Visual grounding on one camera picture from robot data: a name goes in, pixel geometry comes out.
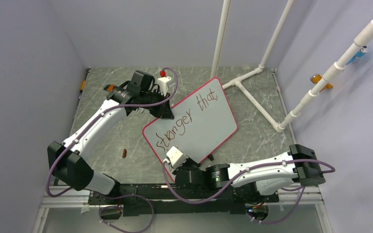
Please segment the red framed whiteboard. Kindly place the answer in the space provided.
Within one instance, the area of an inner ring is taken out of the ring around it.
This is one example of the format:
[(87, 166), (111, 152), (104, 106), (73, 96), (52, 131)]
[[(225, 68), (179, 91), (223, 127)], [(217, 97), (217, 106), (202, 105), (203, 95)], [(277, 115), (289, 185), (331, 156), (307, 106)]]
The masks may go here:
[(238, 130), (237, 120), (217, 77), (171, 110), (174, 119), (156, 118), (142, 130), (159, 162), (172, 147), (177, 147), (196, 163), (202, 163)]

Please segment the red marker cap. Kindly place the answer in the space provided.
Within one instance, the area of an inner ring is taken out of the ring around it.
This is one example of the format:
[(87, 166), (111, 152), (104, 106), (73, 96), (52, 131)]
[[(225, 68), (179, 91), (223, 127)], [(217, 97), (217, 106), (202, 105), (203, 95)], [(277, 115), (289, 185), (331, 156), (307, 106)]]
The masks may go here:
[(127, 156), (127, 149), (124, 149), (122, 153), (122, 158), (126, 158), (126, 156)]

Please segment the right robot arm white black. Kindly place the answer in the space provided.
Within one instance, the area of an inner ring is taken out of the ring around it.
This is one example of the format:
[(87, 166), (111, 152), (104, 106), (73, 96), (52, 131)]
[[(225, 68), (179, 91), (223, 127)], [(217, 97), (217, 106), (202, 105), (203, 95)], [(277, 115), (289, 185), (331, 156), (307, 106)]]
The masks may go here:
[(218, 164), (201, 170), (187, 159), (175, 172), (179, 188), (222, 189), (225, 185), (239, 188), (253, 184), (248, 195), (261, 201), (267, 195), (293, 183), (316, 186), (325, 183), (324, 172), (316, 162), (315, 151), (300, 144), (272, 158), (248, 163)]

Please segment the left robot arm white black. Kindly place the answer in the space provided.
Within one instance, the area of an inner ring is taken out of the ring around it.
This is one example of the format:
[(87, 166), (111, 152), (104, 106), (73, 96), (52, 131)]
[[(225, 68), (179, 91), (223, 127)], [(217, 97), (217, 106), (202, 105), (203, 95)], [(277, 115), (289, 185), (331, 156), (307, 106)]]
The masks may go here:
[(169, 77), (167, 70), (167, 67), (163, 68), (158, 79), (136, 70), (131, 80), (120, 85), (106, 85), (106, 99), (95, 114), (63, 142), (49, 144), (49, 173), (45, 187), (48, 196), (55, 198), (63, 194), (50, 191), (51, 177), (56, 177), (68, 185), (67, 191), (93, 191), (109, 204), (119, 200), (120, 182), (95, 171), (87, 161), (97, 143), (133, 111), (145, 109), (155, 118), (174, 119), (170, 99), (175, 95), (179, 81), (175, 71), (173, 77)]

